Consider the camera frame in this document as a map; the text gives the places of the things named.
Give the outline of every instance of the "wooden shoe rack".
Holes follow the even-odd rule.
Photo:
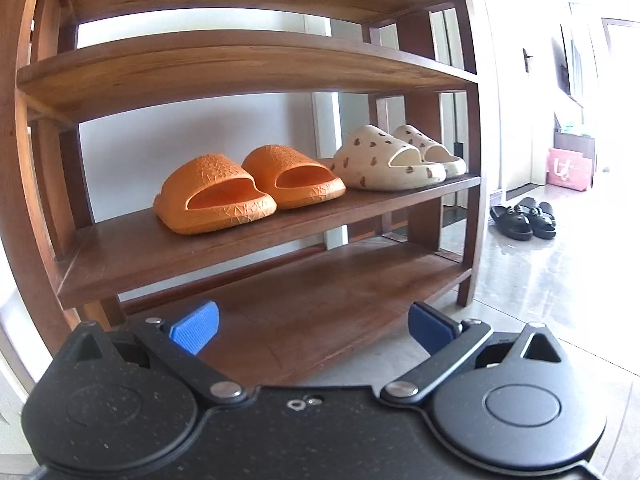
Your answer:
[[[0,233],[31,317],[55,352],[80,320],[105,327],[127,314],[179,316],[199,297],[222,311],[202,358],[246,384],[286,382],[373,341],[409,304],[459,285],[473,297],[484,237],[486,186],[469,0],[0,0]],[[186,7],[244,7],[327,16],[362,26],[365,43],[260,30],[200,30],[76,49],[78,25]],[[434,60],[430,10],[455,8],[465,70]],[[380,46],[395,23],[400,51]],[[348,91],[380,102],[402,95],[406,121],[440,131],[439,92],[464,91],[469,173],[405,192],[345,196],[193,237],[166,229],[151,209],[94,222],[78,124],[169,102],[257,92]],[[468,189],[464,253],[440,249],[442,196]],[[406,238],[388,230],[407,208]],[[117,294],[338,226],[381,217],[380,236],[264,272],[235,274],[213,290],[188,288],[120,304]]]

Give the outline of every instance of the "round black disc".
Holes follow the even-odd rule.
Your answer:
[[[522,359],[447,381],[433,397],[431,417],[466,455],[522,471],[578,460],[606,422],[571,367]]]
[[[22,426],[37,457],[66,468],[113,472],[144,465],[180,444],[196,421],[186,386],[132,364],[105,369],[81,362],[49,381],[49,395],[34,391],[40,398],[25,406]]]

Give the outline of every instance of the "pink shopping bag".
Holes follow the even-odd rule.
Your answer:
[[[546,182],[554,186],[584,191],[591,182],[592,164],[593,161],[584,158],[580,152],[551,148],[546,164]]]

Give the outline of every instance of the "slide sandal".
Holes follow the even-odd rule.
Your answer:
[[[417,148],[370,124],[345,139],[331,169],[347,187],[379,191],[416,189],[446,177],[441,164],[424,162]]]
[[[556,217],[554,216],[554,209],[551,207],[549,202],[540,202],[538,204],[536,200],[530,196],[523,198],[518,202],[518,205],[523,207],[528,207],[530,209],[538,209],[538,213],[540,216],[544,216],[551,219],[551,223],[553,226],[556,226]]]
[[[556,217],[554,216],[554,209],[551,207],[549,202],[540,202],[538,207],[542,209],[542,212],[549,216],[554,221],[554,225],[556,225]]]
[[[451,155],[449,150],[442,144],[430,139],[417,128],[405,124],[396,128],[394,137],[418,148],[422,160],[425,162],[439,162],[442,164],[447,172],[447,178],[466,173],[466,162],[462,158]]]
[[[181,235],[217,231],[276,211],[253,177],[224,155],[203,155],[175,170],[154,200],[162,222]]]
[[[543,204],[550,206],[548,202],[543,202]],[[544,240],[551,240],[556,236],[556,220],[538,206],[532,197],[527,196],[523,198],[518,202],[518,206],[520,206],[524,210],[525,215],[527,215],[534,235]]]
[[[280,209],[325,202],[346,190],[327,167],[288,146],[261,146],[246,156],[242,167]]]
[[[515,207],[497,205],[489,208],[489,214],[494,219],[498,231],[503,235],[512,240],[526,242],[533,236],[533,229],[525,214],[526,210],[528,209],[519,205]]]

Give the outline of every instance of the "orange slide sandal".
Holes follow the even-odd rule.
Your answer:
[[[276,211],[253,177],[224,155],[203,155],[175,170],[154,200],[162,222],[181,235],[245,224]]]
[[[242,163],[260,191],[279,209],[293,209],[344,195],[342,180],[327,167],[288,146],[270,144],[253,150]]]

